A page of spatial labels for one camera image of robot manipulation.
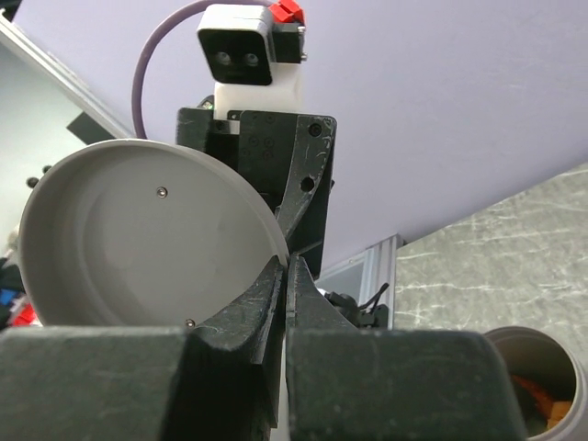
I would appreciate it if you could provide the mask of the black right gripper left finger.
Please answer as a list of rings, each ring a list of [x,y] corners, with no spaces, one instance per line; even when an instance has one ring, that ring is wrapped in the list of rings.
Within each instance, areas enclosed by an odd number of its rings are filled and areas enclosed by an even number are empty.
[[[4,440],[267,440],[277,426],[285,271],[181,327],[1,335]]]

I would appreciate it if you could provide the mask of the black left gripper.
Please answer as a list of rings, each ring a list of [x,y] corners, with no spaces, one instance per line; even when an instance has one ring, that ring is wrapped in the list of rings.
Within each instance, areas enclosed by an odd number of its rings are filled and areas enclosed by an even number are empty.
[[[330,116],[247,110],[220,120],[210,109],[182,107],[175,141],[243,177],[277,215],[288,249],[304,257],[318,277],[335,133],[336,119]]]

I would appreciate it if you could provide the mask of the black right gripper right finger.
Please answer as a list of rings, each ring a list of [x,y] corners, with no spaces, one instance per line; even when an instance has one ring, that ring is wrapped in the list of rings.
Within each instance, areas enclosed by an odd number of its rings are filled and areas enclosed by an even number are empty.
[[[483,335],[360,330],[291,258],[286,380],[294,440],[523,440],[511,380]]]

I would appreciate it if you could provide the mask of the grey lid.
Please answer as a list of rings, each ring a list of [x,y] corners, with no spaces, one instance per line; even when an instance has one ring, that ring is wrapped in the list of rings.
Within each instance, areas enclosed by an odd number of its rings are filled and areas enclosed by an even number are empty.
[[[45,325],[204,322],[288,262],[277,220],[228,165],[157,141],[93,144],[34,187],[20,272]]]

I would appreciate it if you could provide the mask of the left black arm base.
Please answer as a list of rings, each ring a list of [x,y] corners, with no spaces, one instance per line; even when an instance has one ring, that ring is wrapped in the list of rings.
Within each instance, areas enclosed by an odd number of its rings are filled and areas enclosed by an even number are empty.
[[[380,300],[390,288],[384,283],[379,290],[365,303],[358,304],[351,296],[344,293],[325,292],[323,296],[350,323],[358,329],[387,329],[390,309]]]

